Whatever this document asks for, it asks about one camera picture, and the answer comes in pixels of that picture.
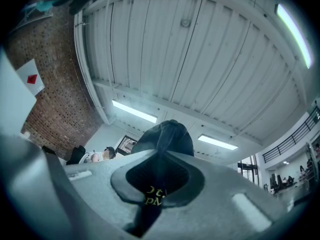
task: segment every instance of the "fluorescent light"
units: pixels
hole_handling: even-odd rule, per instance
[[[152,116],[152,115],[149,115],[149,114],[146,114],[146,113],[143,113],[143,112],[140,112],[138,110],[135,110],[129,106],[126,106],[126,105],[123,105],[115,100],[112,100],[112,104],[118,108],[118,109],[121,109],[121,110],[124,110],[130,114],[133,114],[137,117],[140,117],[140,118],[143,118],[145,120],[148,120],[152,123],[156,123],[157,122],[157,118],[155,116]]]
[[[276,14],[280,17],[280,19],[283,20],[284,24],[286,24],[286,26],[292,33],[295,41],[297,42],[302,52],[306,67],[309,69],[312,63],[310,52],[307,48],[306,42],[303,36],[301,35],[297,25],[295,24],[293,19],[290,17],[289,13],[285,10],[285,8],[281,4],[277,5]]]
[[[237,146],[234,146],[234,145],[231,145],[231,144],[216,140],[214,138],[207,137],[205,135],[201,135],[198,138],[198,140],[202,141],[202,142],[206,142],[206,143],[212,144],[212,145],[216,145],[216,146],[228,149],[228,150],[235,150],[235,149],[238,148]]]

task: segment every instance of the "floor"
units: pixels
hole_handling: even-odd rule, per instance
[[[294,206],[294,202],[303,198],[306,195],[306,186],[301,184],[298,186],[292,186],[284,190],[280,190],[278,193],[275,193],[273,196],[283,203],[288,211]]]

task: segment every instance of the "brick wall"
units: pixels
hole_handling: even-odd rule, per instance
[[[103,123],[79,69],[74,44],[74,18],[68,7],[55,7],[53,17],[26,25],[8,37],[7,56],[17,70],[35,60],[45,88],[36,95],[36,104],[22,132],[68,160],[71,151],[85,145]]]

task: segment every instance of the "metal railing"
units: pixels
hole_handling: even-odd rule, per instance
[[[281,142],[278,146],[271,149],[267,153],[264,153],[262,156],[264,162],[267,163],[270,160],[280,156],[288,149],[296,145],[311,129],[318,123],[320,120],[320,109],[316,106],[309,117],[303,122],[303,124],[287,139]]]

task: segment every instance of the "window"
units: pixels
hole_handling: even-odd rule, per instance
[[[128,136],[124,136],[120,145],[116,148],[115,153],[120,153],[121,155],[130,155],[132,148],[137,143],[137,141]]]
[[[242,174],[244,178],[252,183],[258,185],[259,177],[258,177],[258,166],[256,161],[256,156],[251,155],[246,159],[238,162],[238,173]]]

